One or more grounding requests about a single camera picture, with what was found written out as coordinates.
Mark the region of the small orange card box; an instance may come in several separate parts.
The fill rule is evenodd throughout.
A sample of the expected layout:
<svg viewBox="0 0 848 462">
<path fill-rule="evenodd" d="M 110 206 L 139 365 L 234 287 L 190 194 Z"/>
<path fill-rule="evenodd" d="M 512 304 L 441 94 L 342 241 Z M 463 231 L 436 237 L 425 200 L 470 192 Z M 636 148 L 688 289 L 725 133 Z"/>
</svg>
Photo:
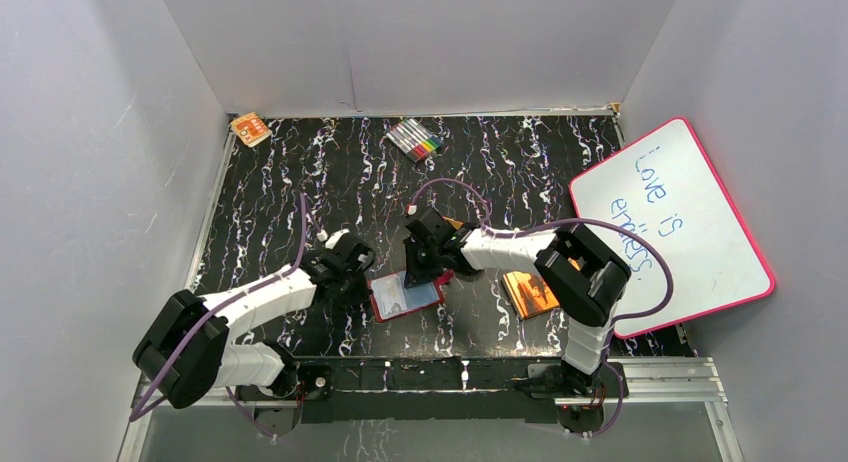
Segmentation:
<svg viewBox="0 0 848 462">
<path fill-rule="evenodd" d="M 230 127 L 246 147 L 254 147 L 272 135 L 267 124 L 256 112 L 237 116 L 230 122 Z"/>
</svg>

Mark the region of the orange paperback book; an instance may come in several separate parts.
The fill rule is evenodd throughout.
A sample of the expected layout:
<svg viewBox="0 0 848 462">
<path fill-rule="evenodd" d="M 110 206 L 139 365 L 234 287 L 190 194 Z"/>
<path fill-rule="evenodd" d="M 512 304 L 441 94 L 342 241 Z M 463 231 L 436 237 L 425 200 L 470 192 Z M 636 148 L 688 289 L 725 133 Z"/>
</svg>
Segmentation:
<svg viewBox="0 0 848 462">
<path fill-rule="evenodd" d="M 582 302 L 581 285 L 574 277 L 575 267 L 568 269 L 539 267 L 526 263 L 520 269 L 507 270 L 501 283 L 521 320 L 527 320 L 555 308 L 572 310 Z"/>
</svg>

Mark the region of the red leather card holder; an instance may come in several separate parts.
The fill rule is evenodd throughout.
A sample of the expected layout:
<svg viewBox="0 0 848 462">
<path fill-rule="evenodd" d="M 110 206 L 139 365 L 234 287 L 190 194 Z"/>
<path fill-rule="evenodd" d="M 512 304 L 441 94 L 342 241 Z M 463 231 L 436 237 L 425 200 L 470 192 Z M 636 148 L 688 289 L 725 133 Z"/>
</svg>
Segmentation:
<svg viewBox="0 0 848 462">
<path fill-rule="evenodd" d="M 400 271 L 368 281 L 370 301 L 377 322 L 384 323 L 442 304 L 442 287 L 454 278 L 454 273 L 448 270 L 433 282 L 405 287 L 405 275 L 405 271 Z"/>
</svg>

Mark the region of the black aluminium base frame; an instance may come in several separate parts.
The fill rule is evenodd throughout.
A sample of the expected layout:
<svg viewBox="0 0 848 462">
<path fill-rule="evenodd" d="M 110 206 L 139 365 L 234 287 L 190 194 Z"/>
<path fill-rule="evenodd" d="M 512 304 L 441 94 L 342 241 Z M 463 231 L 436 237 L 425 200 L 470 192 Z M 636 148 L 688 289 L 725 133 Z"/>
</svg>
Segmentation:
<svg viewBox="0 0 848 462">
<path fill-rule="evenodd" d="M 611 358 L 595 388 L 582 395 L 565 386 L 556 357 L 342 358 L 302 357 L 281 395 L 255 387 L 213 388 L 199 404 L 235 396 L 270 424 L 272 409 L 303 410 L 302 422 L 367 419 L 522 419 L 557 424 L 589 436 L 627 405 L 724 403 L 709 358 Z"/>
</svg>

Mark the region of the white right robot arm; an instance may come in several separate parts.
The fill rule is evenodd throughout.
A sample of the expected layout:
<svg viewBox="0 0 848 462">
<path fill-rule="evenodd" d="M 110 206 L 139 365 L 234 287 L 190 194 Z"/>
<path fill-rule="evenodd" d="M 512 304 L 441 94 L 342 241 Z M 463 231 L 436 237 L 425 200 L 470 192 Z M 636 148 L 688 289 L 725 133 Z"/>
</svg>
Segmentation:
<svg viewBox="0 0 848 462">
<path fill-rule="evenodd" d="M 584 223 L 521 235 L 410 206 L 405 227 L 406 286 L 433 282 L 448 271 L 475 277 L 502 270 L 540 278 L 569 319 L 565 387 L 587 396 L 601 385 L 605 340 L 631 271 Z"/>
</svg>

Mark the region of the yellow oval tray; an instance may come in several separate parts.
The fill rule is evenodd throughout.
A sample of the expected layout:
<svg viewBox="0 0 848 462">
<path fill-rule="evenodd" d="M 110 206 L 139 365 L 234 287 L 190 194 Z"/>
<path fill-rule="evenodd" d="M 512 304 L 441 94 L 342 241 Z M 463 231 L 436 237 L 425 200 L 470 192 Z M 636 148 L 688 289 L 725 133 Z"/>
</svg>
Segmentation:
<svg viewBox="0 0 848 462">
<path fill-rule="evenodd" d="M 444 217 L 443 220 L 444 220 L 445 224 L 447 226 L 449 226 L 453 232 L 460 232 L 460 231 L 465 230 L 469 227 L 469 224 L 467 222 L 456 220 L 456 219 L 453 219 L 453 218 L 450 218 L 450 217 Z"/>
</svg>

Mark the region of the pack of coloured markers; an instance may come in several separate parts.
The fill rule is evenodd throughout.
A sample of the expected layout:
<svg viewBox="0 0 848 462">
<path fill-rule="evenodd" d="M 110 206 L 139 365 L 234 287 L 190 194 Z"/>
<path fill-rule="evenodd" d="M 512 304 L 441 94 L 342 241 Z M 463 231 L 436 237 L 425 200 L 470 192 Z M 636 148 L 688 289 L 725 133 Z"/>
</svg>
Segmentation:
<svg viewBox="0 0 848 462">
<path fill-rule="evenodd" d="M 402 119 L 385 136 L 414 163 L 426 160 L 444 145 L 439 137 L 413 118 Z"/>
</svg>

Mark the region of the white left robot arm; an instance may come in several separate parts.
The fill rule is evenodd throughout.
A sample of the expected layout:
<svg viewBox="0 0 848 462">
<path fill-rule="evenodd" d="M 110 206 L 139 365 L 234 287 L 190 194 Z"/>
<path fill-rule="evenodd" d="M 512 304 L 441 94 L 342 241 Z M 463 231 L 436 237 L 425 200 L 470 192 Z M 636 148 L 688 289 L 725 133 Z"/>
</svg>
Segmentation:
<svg viewBox="0 0 848 462">
<path fill-rule="evenodd" d="M 210 390 L 261 387 L 286 398 L 300 384 L 299 363 L 275 341 L 246 343 L 252 330 L 319 303 L 361 296 L 375 251 L 347 229 L 256 281 L 224 292 L 174 293 L 132 354 L 168 403 L 182 409 Z"/>
</svg>

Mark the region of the pink framed whiteboard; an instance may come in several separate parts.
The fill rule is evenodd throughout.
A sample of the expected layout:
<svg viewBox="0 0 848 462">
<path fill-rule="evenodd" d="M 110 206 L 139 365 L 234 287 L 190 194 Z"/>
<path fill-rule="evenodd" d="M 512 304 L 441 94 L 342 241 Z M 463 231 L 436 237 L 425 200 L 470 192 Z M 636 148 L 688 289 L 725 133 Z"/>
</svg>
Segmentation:
<svg viewBox="0 0 848 462">
<path fill-rule="evenodd" d="M 669 266 L 669 303 L 655 256 L 603 228 L 596 234 L 629 264 L 632 277 L 615 325 L 630 338 L 770 295 L 776 280 L 690 123 L 674 118 L 575 177 L 577 214 L 645 239 Z"/>
</svg>

